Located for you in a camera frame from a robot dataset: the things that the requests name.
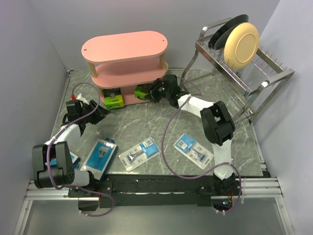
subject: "dish rack wire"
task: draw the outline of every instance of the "dish rack wire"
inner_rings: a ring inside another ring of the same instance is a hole
[[[223,84],[225,91],[240,108],[233,116],[233,120],[235,122],[241,121],[241,117],[243,116],[243,119],[248,118],[250,121],[253,121],[292,77],[294,71],[290,68],[283,68],[282,63],[278,63],[277,59],[272,59],[273,54],[270,55],[268,50],[264,52],[263,47],[257,50],[256,56],[246,67],[240,70],[232,70],[228,66],[229,63],[224,61],[224,49],[215,50],[208,46],[208,42],[213,34],[204,37],[207,30],[220,26],[231,19],[232,18],[227,18],[212,23],[202,29],[199,39],[196,40],[195,54],[185,68],[182,78],[185,78],[199,53],[201,53],[214,68],[211,73],[190,79],[189,81],[204,78],[209,75],[222,75],[218,81]],[[184,81],[180,82],[180,86],[188,91],[184,85]],[[258,108],[254,109],[252,103],[259,97],[264,89],[269,87],[274,88],[269,89],[270,91],[267,93],[265,99],[260,102]]]

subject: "blue and white package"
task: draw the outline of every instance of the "blue and white package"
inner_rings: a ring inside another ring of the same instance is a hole
[[[73,162],[73,165],[74,165],[74,168],[76,169],[77,166],[78,166],[78,163],[80,161],[80,158],[73,154],[72,152],[70,152],[70,157],[72,158],[72,162]],[[57,160],[56,159],[53,159],[50,161],[50,165],[56,165],[57,164]]]
[[[135,145],[119,155],[125,169],[129,172],[158,155],[160,150],[152,138]]]
[[[97,180],[103,179],[111,160],[118,150],[117,145],[112,142],[113,140],[108,140],[110,142],[100,139],[96,141],[80,169],[82,171],[90,170]]]
[[[183,134],[173,145],[202,170],[213,159],[214,155],[187,134]]]

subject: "pink shelf top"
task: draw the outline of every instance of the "pink shelf top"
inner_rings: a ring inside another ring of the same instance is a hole
[[[166,68],[160,69],[158,58],[101,64],[96,67],[98,76],[92,81],[104,89],[144,84],[163,77]]]
[[[83,45],[82,55],[88,62],[101,64],[152,58],[161,55],[166,48],[164,35],[142,31],[91,38]]]

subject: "gray floor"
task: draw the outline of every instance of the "gray floor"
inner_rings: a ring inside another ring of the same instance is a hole
[[[169,73],[180,76],[182,71],[171,70]],[[207,72],[190,71],[187,77],[193,78],[205,73]],[[91,76],[87,70],[75,70],[71,72],[70,82],[54,132],[58,131],[61,126],[63,115],[66,113],[65,102],[70,100],[72,88],[74,85],[86,81],[91,82]],[[223,86],[223,82],[221,82],[219,76],[202,78],[196,81],[195,84],[200,87],[203,92],[202,99],[214,102],[218,100],[223,101],[232,115],[236,114],[239,110],[239,107],[229,96],[225,86]],[[190,84],[186,86],[191,93],[196,91]],[[75,90],[75,94],[78,93],[82,93],[87,100],[97,100],[96,92],[88,85],[78,87]],[[89,124],[82,137],[76,141],[75,146],[70,150],[84,160],[96,139],[104,139],[105,137],[112,138],[116,141],[119,147],[117,154],[128,150],[147,137],[152,137],[160,147],[160,141],[166,123],[174,114],[175,110],[176,109],[171,107],[168,101],[164,99],[157,104],[144,103],[112,110],[112,113],[97,125]],[[183,133],[189,134],[196,141],[213,152],[212,145],[204,135],[201,119],[183,111],[173,119],[168,129],[164,144],[166,158],[173,170],[179,174],[200,174],[204,172],[204,170],[201,170],[173,147],[174,142]],[[236,131],[232,142],[232,158],[241,175],[262,176],[260,159],[248,120],[236,124]],[[212,161],[207,168],[211,168],[213,165],[214,161]],[[120,159],[116,156],[108,173],[127,174],[128,172],[125,170]],[[156,156],[131,171],[130,174],[170,174],[170,171],[164,164],[162,157]]]
[[[25,235],[284,234],[274,198],[246,199],[226,216],[190,205],[119,207],[100,218],[78,214],[76,201],[34,201],[29,216]]]

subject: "yellow plate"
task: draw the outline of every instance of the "yellow plate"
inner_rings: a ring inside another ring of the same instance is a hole
[[[232,70],[248,65],[259,47],[259,32],[251,23],[238,25],[229,35],[225,48],[224,60]]]

